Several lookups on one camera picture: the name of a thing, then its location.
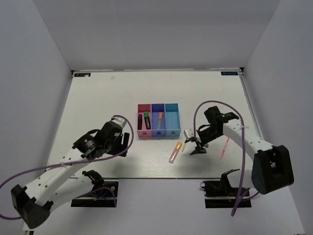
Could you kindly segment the orange cap pink highlighter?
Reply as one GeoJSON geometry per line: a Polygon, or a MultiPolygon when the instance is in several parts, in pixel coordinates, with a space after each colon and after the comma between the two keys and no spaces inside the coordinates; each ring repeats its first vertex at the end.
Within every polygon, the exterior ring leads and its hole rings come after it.
{"type": "Polygon", "coordinates": [[[176,144],[176,146],[175,146],[175,148],[174,148],[174,150],[173,150],[173,152],[172,152],[170,158],[169,158],[169,163],[171,163],[171,164],[174,163],[174,161],[175,161],[175,159],[176,159],[176,157],[177,157],[177,155],[178,155],[178,153],[179,153],[181,147],[182,147],[182,143],[181,143],[181,142],[178,142],[178,143],[176,144]]]}

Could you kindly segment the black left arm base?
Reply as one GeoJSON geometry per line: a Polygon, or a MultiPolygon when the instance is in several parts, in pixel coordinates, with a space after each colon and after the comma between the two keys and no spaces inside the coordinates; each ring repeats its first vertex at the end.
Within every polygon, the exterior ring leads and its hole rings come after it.
{"type": "Polygon", "coordinates": [[[91,180],[93,188],[88,194],[71,201],[73,208],[116,208],[118,198],[118,180],[106,180],[94,170],[83,171],[82,175],[91,180]]]}

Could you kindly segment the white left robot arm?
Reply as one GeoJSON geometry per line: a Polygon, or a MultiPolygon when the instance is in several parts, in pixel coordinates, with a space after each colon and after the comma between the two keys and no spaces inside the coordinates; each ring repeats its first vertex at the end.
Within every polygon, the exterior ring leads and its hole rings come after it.
{"type": "Polygon", "coordinates": [[[11,189],[13,206],[29,229],[42,225],[55,209],[72,199],[110,190],[94,170],[83,171],[74,180],[72,177],[104,154],[111,158],[126,156],[128,144],[132,142],[130,134],[123,132],[127,123],[125,118],[113,116],[100,130],[88,131],[74,142],[58,166],[50,166],[27,185],[11,189]]]}

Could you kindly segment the orange cap white highlighter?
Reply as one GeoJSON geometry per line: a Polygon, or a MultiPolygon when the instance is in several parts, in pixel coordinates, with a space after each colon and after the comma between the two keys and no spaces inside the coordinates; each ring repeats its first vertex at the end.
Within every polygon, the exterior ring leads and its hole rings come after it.
{"type": "Polygon", "coordinates": [[[158,123],[157,123],[157,129],[162,129],[162,120],[163,120],[163,112],[159,112],[158,114],[158,123]]]}

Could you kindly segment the purple cap black highlighter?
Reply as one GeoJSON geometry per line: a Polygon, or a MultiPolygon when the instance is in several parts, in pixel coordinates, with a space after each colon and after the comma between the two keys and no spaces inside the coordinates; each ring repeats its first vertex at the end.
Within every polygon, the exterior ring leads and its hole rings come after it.
{"type": "Polygon", "coordinates": [[[138,118],[137,118],[137,129],[138,130],[142,129],[142,122],[143,122],[143,116],[142,116],[142,114],[138,114],[138,118]]]}

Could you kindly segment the green cap black highlighter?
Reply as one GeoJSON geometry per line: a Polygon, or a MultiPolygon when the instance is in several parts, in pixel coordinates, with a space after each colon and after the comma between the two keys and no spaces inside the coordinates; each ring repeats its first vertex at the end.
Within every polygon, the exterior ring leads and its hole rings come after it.
{"type": "Polygon", "coordinates": [[[145,126],[147,130],[151,130],[151,122],[149,112],[144,112],[145,126]]]}

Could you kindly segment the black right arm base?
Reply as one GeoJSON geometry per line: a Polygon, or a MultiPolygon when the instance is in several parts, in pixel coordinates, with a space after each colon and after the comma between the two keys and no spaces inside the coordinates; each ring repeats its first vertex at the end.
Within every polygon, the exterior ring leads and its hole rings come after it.
{"type": "Polygon", "coordinates": [[[223,173],[219,180],[208,180],[200,183],[204,191],[204,202],[206,209],[230,209],[236,201],[238,188],[233,188],[228,180],[228,174],[237,172],[239,169],[232,169],[223,173]]]}

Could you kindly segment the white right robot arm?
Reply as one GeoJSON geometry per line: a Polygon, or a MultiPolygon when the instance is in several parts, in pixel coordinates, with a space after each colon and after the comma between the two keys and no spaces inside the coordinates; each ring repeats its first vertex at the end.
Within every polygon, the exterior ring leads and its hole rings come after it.
{"type": "Polygon", "coordinates": [[[239,187],[253,188],[260,194],[268,194],[294,183],[290,153],[285,146],[275,146],[261,139],[255,132],[245,128],[233,112],[223,114],[217,106],[213,106],[204,115],[208,124],[199,127],[197,137],[191,129],[183,132],[187,142],[196,144],[192,155],[205,154],[211,141],[226,136],[253,161],[251,170],[240,173],[233,169],[221,175],[219,189],[224,194],[233,195],[239,187]]]}

